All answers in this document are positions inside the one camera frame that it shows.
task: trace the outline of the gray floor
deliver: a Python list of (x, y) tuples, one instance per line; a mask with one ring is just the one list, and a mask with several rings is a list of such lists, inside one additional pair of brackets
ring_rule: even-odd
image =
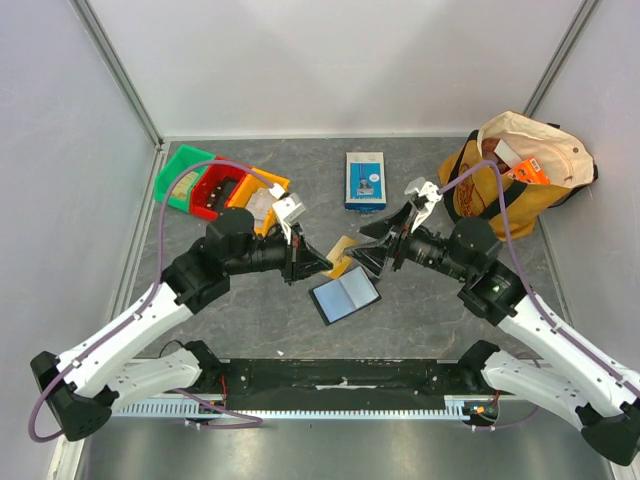
[[(505, 421), (531, 406), (502, 402)], [(526, 425), (471, 433), (458, 422), (267, 420), (196, 431), (112, 418), (88, 440), (76, 480), (612, 480), (580, 433), (541, 412)]]
[[(291, 179), (304, 201), (301, 223), (308, 241), (327, 253), (341, 235), (364, 239), (359, 226), (389, 215), (404, 204), (406, 184), (418, 176), (437, 182), (438, 165), (462, 144), (462, 138), (242, 140), (190, 142), (212, 153), (242, 160)], [(171, 144), (170, 155), (178, 143)], [(384, 152), (387, 209), (361, 215), (344, 209), (344, 161), (348, 151)], [(147, 235), (134, 286), (139, 297), (153, 279), (157, 256), (157, 207)], [(206, 223), (180, 211), (168, 212), (164, 261), (170, 262), (204, 234)], [(448, 234), (452, 228), (442, 205), (426, 226)], [(516, 249), (534, 288), (560, 312), (539, 228), (518, 240)], [(506, 248), (502, 260), (511, 265)], [(195, 318), (161, 336), (141, 356), (155, 357), (171, 339), (204, 340), (220, 357), (279, 358), (459, 358), (485, 339), (511, 353), (519, 342), (468, 313), (456, 293), (457, 282), (414, 264), (383, 278), (382, 301), (326, 327), (307, 290), (324, 282), (317, 275), (286, 286), (278, 272), (232, 278), (232, 290)]]

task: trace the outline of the white wall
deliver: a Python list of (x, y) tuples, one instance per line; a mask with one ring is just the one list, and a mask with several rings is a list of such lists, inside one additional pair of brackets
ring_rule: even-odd
[(92, 0), (168, 136), (464, 132), (523, 109), (580, 0)]
[(0, 476), (31, 480), (29, 361), (105, 323), (153, 147), (70, 2), (0, 2), (0, 59)]
[(602, 2), (537, 117), (580, 137), (589, 192), (544, 215), (574, 323), (640, 369), (640, 3)]

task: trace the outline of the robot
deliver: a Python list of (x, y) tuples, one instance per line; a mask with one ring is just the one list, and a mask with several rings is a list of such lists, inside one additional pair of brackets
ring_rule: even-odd
[[(224, 210), (184, 254), (177, 257), (140, 299), (91, 338), (66, 352), (42, 352), (31, 369), (44, 402), (75, 441), (99, 430), (112, 412), (175, 389), (207, 392), (221, 364), (201, 341), (175, 353), (128, 365), (140, 350), (188, 320), (230, 290), (230, 276), (279, 270), (285, 283), (332, 268), (305, 239), (297, 218), (304, 210), (297, 195), (279, 186), (270, 191), (278, 224), (256, 236), (253, 217), (243, 209)], [(397, 213), (361, 228), (373, 240), (345, 250), (373, 276), (400, 270), (411, 261), (457, 279), (464, 306), (536, 351), (552, 368), (538, 369), (496, 345), (479, 341), (459, 360), (468, 385), (510, 392), (558, 415), (578, 429), (607, 459), (629, 465), (640, 445), (640, 374), (607, 356), (553, 312), (520, 276), (497, 260), (502, 247), (479, 218), (458, 222), (449, 238), (422, 226), (442, 199), (438, 188), (419, 178), (409, 184), (409, 200)]]

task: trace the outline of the blue and white box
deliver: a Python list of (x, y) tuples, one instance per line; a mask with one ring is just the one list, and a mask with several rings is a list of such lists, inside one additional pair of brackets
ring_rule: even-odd
[(344, 207), (359, 212), (387, 206), (382, 152), (347, 152)]

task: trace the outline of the canvas bag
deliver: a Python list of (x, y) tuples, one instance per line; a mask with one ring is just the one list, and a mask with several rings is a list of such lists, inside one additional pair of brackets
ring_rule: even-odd
[[(593, 157), (580, 140), (557, 126), (509, 111), (471, 132), (465, 145), (444, 161), (438, 169), (442, 185), (482, 161), (483, 138), (504, 140), (523, 160), (535, 156), (551, 181), (551, 185), (529, 184), (502, 175), (513, 238), (530, 234), (541, 212), (564, 203), (597, 179)], [(493, 169), (471, 174), (444, 195), (444, 204), (454, 222), (469, 216), (486, 218), (498, 238), (505, 240)]]

